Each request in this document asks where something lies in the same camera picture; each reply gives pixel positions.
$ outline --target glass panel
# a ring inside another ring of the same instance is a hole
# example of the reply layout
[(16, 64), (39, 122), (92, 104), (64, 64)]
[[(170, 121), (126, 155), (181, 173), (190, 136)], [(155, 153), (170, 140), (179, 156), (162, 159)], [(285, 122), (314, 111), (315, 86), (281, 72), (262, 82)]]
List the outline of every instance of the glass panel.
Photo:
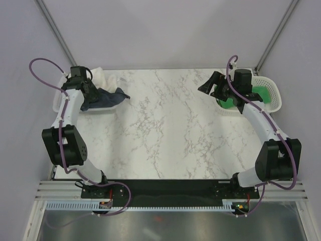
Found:
[[(60, 226), (86, 212), (46, 211)], [(264, 203), (247, 218), (219, 212), (127, 211), (111, 217), (87, 216), (60, 229), (43, 224), (41, 241), (306, 240), (295, 203)]]

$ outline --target green object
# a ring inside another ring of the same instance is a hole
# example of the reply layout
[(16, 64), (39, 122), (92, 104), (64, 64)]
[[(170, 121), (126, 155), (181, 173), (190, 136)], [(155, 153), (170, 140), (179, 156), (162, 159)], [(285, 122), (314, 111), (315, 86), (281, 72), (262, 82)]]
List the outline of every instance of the green object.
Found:
[[(271, 103), (270, 93), (269, 93), (268, 89), (265, 86), (254, 86), (252, 88), (252, 92), (253, 93), (258, 93), (262, 97), (264, 104)], [(233, 100), (231, 98), (228, 98), (227, 101), (219, 100), (218, 104), (220, 105), (220, 107), (222, 107), (224, 109), (229, 109), (229, 108), (232, 108), (232, 107), (235, 106), (233, 104)]]

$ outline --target black mounting plate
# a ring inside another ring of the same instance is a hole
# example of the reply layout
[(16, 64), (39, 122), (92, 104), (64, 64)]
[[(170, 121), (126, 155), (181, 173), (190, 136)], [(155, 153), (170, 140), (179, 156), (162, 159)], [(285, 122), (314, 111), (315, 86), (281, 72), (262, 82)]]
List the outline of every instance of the black mounting plate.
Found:
[[(209, 207), (222, 206), (222, 199), (258, 199), (254, 187), (233, 189), (229, 179), (117, 179), (131, 191), (130, 207)], [(113, 206), (122, 207), (128, 201), (124, 186), (106, 188), (84, 186), (81, 198), (109, 198), (112, 189)]]

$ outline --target dark blue fabric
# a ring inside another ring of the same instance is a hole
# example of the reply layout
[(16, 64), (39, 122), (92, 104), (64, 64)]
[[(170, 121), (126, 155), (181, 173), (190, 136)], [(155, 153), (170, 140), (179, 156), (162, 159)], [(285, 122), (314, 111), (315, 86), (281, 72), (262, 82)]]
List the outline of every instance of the dark blue fabric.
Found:
[(124, 99), (130, 99), (130, 96), (125, 94), (121, 88), (117, 88), (115, 93), (109, 93), (108, 91), (99, 88), (98, 92), (100, 93), (99, 99), (94, 103), (84, 102), (81, 106), (82, 111), (86, 111), (90, 108), (108, 108), (113, 107), (121, 102)]

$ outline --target marble table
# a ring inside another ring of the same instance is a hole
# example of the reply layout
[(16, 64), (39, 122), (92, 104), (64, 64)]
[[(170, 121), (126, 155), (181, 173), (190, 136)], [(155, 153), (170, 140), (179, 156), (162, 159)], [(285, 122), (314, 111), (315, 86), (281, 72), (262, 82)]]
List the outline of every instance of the marble table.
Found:
[[(79, 115), (88, 158), (109, 179), (218, 179), (253, 167), (261, 143), (248, 120), (219, 115), (197, 91), (213, 71), (106, 71), (131, 99)], [(65, 178), (78, 176), (58, 167), (55, 179)]]

